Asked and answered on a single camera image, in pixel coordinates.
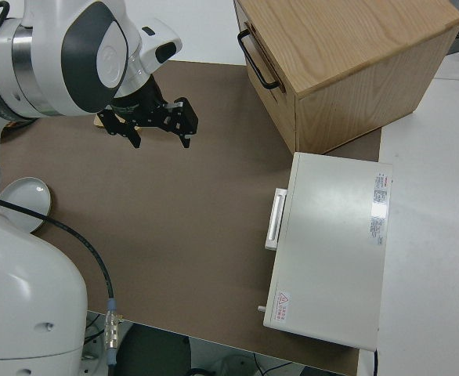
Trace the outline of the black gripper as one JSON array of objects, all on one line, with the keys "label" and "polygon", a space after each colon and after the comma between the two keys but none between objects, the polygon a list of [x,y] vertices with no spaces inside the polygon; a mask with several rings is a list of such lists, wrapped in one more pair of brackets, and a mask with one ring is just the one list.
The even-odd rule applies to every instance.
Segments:
[{"label": "black gripper", "polygon": [[190,101],[181,97],[168,103],[154,77],[135,92],[114,98],[111,107],[113,110],[101,110],[98,119],[109,135],[122,136],[135,148],[139,148],[141,138],[128,122],[135,121],[138,126],[164,126],[166,132],[179,137],[184,148],[190,147],[190,139],[197,133],[198,117]]}]

